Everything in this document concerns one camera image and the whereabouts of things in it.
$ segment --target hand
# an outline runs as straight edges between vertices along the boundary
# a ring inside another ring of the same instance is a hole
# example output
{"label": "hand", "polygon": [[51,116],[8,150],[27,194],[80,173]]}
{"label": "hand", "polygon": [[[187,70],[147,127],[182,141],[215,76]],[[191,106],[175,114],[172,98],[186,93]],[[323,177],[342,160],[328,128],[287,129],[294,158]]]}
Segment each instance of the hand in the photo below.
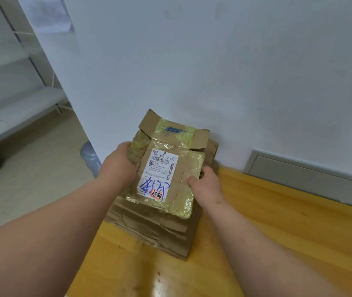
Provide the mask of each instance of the hand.
{"label": "hand", "polygon": [[130,142],[118,145],[104,160],[99,171],[98,181],[105,184],[116,184],[119,189],[129,185],[136,176],[136,167],[128,159]]}
{"label": "hand", "polygon": [[209,167],[203,167],[203,177],[197,179],[189,176],[187,183],[194,193],[195,199],[199,205],[206,211],[213,205],[225,203],[222,186],[217,175]]}

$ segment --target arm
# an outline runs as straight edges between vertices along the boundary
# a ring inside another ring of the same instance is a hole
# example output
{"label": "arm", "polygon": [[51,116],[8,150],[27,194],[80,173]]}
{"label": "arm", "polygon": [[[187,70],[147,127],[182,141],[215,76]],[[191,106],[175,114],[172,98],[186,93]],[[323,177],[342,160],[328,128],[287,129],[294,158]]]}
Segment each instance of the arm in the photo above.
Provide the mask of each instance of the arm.
{"label": "arm", "polygon": [[0,296],[64,296],[110,205],[136,168],[123,143],[99,177],[0,227]]}
{"label": "arm", "polygon": [[199,180],[190,176],[188,184],[212,220],[246,297],[345,296],[228,204],[212,169],[203,172]]}

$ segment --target tiled floor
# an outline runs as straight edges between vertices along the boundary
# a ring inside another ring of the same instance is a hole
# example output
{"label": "tiled floor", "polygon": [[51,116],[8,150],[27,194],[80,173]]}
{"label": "tiled floor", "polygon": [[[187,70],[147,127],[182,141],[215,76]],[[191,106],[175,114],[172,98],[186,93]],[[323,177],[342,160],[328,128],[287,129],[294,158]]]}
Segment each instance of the tiled floor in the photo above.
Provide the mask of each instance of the tiled floor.
{"label": "tiled floor", "polygon": [[80,157],[87,141],[73,112],[53,111],[0,142],[0,225],[46,205],[91,180]]}

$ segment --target red stamp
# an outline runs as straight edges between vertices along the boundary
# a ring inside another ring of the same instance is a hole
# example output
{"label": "red stamp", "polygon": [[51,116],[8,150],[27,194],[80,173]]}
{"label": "red stamp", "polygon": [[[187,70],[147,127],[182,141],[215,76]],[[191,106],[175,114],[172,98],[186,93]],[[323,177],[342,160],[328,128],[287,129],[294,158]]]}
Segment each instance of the red stamp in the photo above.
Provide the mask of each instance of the red stamp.
{"label": "red stamp", "polygon": [[150,192],[150,196],[160,200],[162,198],[162,193],[160,191],[157,191],[156,189],[152,189]]}

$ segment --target white wall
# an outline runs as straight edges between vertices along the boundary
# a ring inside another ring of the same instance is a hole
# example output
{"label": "white wall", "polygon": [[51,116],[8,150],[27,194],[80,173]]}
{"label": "white wall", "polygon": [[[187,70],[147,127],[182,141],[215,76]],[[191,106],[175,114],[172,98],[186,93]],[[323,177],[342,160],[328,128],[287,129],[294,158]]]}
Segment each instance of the white wall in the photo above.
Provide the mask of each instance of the white wall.
{"label": "white wall", "polygon": [[352,174],[352,0],[65,2],[75,33],[38,38],[101,160],[152,108],[227,166],[259,148]]}

